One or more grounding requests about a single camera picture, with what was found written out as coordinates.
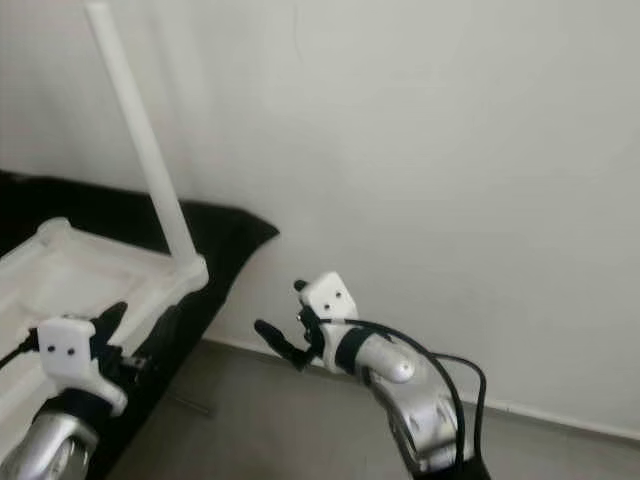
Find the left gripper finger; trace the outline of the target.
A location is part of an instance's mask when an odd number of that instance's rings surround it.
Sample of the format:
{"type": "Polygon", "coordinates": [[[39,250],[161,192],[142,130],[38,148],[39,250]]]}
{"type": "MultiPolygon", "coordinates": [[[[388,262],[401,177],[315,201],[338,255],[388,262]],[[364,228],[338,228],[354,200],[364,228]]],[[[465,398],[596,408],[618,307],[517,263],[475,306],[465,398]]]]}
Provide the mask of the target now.
{"type": "Polygon", "coordinates": [[[96,346],[106,346],[113,337],[116,329],[122,323],[123,317],[128,311],[127,302],[115,302],[105,308],[95,319],[95,344],[96,346]]]}
{"type": "Polygon", "coordinates": [[[163,314],[157,316],[156,323],[145,339],[146,364],[155,364],[156,357],[163,355],[164,349],[173,342],[175,329],[180,325],[180,315],[182,315],[182,306],[175,303],[165,308],[163,314]]]}

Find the white plastic table top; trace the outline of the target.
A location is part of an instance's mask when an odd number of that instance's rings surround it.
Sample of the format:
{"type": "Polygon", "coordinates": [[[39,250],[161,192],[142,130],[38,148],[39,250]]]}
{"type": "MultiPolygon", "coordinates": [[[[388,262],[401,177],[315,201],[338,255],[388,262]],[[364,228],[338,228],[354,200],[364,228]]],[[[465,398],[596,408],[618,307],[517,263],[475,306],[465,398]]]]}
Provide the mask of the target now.
{"type": "MultiPolygon", "coordinates": [[[[201,255],[175,259],[116,239],[79,230],[65,218],[45,221],[32,237],[1,257],[0,323],[14,342],[51,317],[97,317],[118,302],[128,305],[106,343],[132,356],[146,342],[161,316],[188,294],[209,283],[201,255]]],[[[32,424],[41,404],[63,387],[104,393],[110,415],[131,403],[122,380],[82,380],[83,362],[68,369],[58,361],[54,375],[44,365],[50,352],[22,355],[0,371],[0,447],[8,456],[32,424]]]]}

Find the white plastic table leg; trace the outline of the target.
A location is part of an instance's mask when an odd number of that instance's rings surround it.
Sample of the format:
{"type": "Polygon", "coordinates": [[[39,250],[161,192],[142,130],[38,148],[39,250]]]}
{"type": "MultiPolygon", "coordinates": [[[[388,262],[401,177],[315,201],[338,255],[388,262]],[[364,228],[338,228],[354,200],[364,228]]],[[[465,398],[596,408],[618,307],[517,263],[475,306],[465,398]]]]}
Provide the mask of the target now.
{"type": "Polygon", "coordinates": [[[148,197],[154,206],[169,255],[172,256],[174,282],[183,285],[188,292],[198,291],[209,282],[209,271],[204,257],[196,251],[186,216],[180,209],[177,189],[125,52],[113,10],[106,0],[86,0],[84,14],[90,23],[93,40],[115,93],[116,104],[140,161],[148,197]]]}

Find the black table cloth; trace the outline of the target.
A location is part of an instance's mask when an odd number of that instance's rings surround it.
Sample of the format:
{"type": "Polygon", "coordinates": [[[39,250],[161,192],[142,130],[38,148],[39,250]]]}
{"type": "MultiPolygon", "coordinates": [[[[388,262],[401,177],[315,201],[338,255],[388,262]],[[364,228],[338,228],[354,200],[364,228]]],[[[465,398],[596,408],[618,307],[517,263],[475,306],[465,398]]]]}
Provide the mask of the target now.
{"type": "MultiPolygon", "coordinates": [[[[140,379],[125,384],[127,410],[101,430],[86,480],[108,480],[119,458],[159,407],[180,366],[215,323],[244,265],[279,234],[268,220],[242,207],[193,200],[184,200],[180,206],[196,251],[205,257],[209,282],[180,301],[180,325],[163,355],[156,357],[155,364],[146,364],[140,379]]],[[[168,251],[154,206],[145,193],[51,175],[0,173],[1,251],[14,250],[36,232],[38,225],[51,218],[68,219],[74,228],[143,250],[168,251]]]]}

